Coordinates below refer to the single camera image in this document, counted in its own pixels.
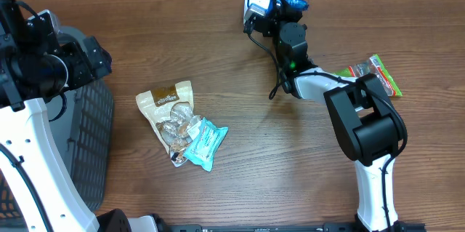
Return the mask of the beige mushroom snack bag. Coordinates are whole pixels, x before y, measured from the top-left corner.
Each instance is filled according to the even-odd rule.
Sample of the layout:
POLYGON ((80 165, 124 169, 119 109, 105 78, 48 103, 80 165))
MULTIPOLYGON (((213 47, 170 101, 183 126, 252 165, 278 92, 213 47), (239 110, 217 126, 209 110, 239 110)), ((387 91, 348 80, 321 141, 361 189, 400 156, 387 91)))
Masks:
POLYGON ((182 166, 184 152, 198 134, 203 119, 194 114, 193 88, 190 81, 158 87, 136 96, 140 112, 150 122, 172 164, 182 166))

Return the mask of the green gummy candy bag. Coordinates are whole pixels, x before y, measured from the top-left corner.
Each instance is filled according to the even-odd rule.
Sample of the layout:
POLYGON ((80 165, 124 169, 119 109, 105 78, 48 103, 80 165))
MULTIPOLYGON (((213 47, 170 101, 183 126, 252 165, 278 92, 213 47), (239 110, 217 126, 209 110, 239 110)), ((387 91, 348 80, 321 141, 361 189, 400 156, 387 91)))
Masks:
POLYGON ((377 76, 388 96, 403 96, 400 88, 397 86, 378 55, 372 55, 362 63, 350 65, 340 71, 334 72, 335 75, 343 77, 361 77, 370 73, 377 76))

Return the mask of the teal snack packet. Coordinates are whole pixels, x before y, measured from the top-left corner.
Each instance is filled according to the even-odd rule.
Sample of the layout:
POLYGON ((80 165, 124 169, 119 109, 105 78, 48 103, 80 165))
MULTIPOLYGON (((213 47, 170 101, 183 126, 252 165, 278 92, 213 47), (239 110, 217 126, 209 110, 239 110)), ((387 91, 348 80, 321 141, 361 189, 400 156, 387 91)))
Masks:
POLYGON ((214 164, 214 155, 227 132, 227 127, 216 127, 208 119, 202 118, 187 130, 193 141, 186 148, 183 156, 210 172, 214 164))

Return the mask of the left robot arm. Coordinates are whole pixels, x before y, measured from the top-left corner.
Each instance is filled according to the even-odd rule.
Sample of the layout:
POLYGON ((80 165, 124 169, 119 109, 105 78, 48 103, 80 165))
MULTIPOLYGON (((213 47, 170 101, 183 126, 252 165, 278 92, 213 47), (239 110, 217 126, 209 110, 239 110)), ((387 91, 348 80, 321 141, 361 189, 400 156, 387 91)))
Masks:
POLYGON ((1 0, 1 172, 29 231, 158 231, 156 216, 95 215, 55 144, 47 102, 107 76, 112 59, 96 38, 61 26, 49 10, 1 0))

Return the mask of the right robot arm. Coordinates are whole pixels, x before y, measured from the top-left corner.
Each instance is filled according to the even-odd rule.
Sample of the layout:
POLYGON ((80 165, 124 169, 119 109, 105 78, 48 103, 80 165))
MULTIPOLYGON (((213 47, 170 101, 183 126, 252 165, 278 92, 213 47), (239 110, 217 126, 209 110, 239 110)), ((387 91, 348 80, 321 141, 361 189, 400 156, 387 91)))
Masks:
POLYGON ((302 11, 286 0, 270 0, 248 22, 272 38, 277 86, 328 109, 339 147, 355 163, 359 230, 399 231, 392 170, 408 139, 405 123, 375 74, 337 76, 309 59, 301 17, 302 11))

